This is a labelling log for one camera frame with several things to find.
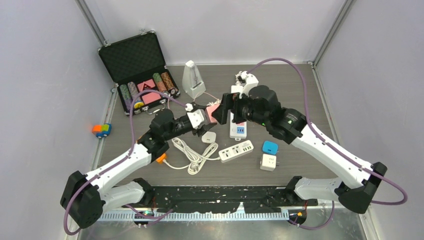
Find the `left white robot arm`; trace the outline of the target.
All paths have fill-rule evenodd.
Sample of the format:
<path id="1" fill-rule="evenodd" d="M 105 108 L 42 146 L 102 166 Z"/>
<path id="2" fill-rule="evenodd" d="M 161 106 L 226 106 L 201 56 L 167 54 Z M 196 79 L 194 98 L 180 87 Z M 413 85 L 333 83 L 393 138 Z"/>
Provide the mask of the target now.
<path id="1" fill-rule="evenodd" d="M 109 210 L 131 203 L 148 207 L 153 202 L 151 186 L 142 179 L 123 186 L 116 184 L 163 156 L 169 149 L 169 140 L 188 132 L 200 137 L 215 126 L 208 119 L 206 106 L 192 102 L 186 104 L 185 110 L 186 114 L 179 118 L 170 109 L 159 110 L 148 131 L 133 139 L 126 152 L 100 168 L 85 174 L 77 170 L 68 177 L 60 199 L 65 210 L 63 226 L 68 235 L 72 235 L 68 229 L 69 217 L 80 229 L 85 229 Z"/>

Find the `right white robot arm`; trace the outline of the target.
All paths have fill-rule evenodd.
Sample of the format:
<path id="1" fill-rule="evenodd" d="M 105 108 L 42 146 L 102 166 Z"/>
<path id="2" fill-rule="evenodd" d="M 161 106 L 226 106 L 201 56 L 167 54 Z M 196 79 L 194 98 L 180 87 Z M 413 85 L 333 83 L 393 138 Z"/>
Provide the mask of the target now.
<path id="1" fill-rule="evenodd" d="M 252 88 L 248 94 L 225 93 L 212 116 L 221 125 L 233 114 L 233 123 L 250 121 L 265 127 L 278 140 L 308 153 L 333 173 L 336 178 L 310 179 L 294 176 L 286 185 L 285 198 L 291 205 L 320 199 L 337 201 L 346 209 L 364 214 L 374 197 L 387 167 L 369 163 L 347 150 L 335 151 L 331 138 L 318 129 L 312 130 L 306 116 L 293 108 L 282 107 L 275 91 L 265 85 Z"/>

